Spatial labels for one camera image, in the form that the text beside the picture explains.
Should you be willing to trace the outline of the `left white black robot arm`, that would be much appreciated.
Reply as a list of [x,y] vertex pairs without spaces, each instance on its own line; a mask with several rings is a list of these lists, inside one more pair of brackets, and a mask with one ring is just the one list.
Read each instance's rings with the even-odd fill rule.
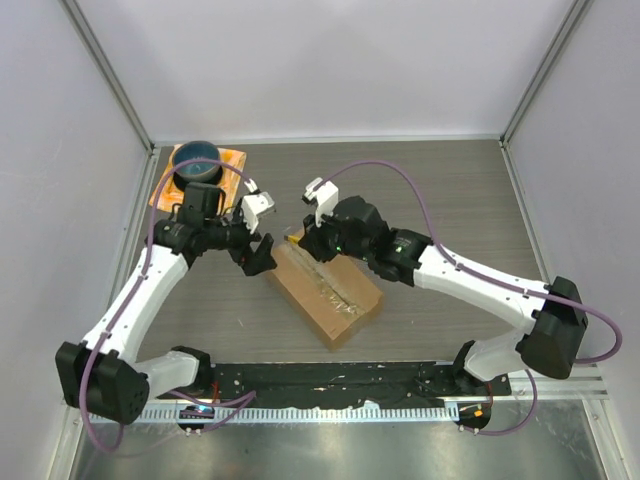
[[180,390],[200,399],[211,391],[211,357],[203,351],[178,346],[144,362],[137,357],[160,307],[207,251],[228,252],[247,276],[276,268],[274,240],[258,231],[260,218],[275,208],[270,195],[252,186],[231,217],[218,210],[225,196],[213,185],[188,184],[172,214],[154,224],[137,266],[97,325],[80,343],[58,349],[55,363],[69,406],[129,425],[152,398]]

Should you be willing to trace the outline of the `brown cardboard express box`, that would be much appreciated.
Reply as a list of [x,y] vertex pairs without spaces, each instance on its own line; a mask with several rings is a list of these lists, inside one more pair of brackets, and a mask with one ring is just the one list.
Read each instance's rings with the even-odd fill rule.
[[267,278],[330,351],[343,347],[383,309],[384,293],[349,257],[319,263],[286,240],[272,256],[277,268]]

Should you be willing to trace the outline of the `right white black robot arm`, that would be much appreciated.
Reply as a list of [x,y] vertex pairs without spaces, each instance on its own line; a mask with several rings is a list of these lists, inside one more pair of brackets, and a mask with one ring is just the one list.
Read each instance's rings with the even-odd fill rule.
[[553,282],[558,301],[534,297],[538,281],[517,279],[518,291],[510,292],[504,286],[508,275],[484,265],[477,267],[479,277],[464,272],[450,251],[439,251],[425,235],[389,227],[360,196],[310,203],[315,211],[304,218],[298,245],[316,261],[348,256],[384,280],[450,295],[512,326],[506,334],[463,345],[451,371],[457,391],[475,394],[495,377],[525,368],[553,379],[569,377],[588,325],[571,305],[579,298],[573,282]]

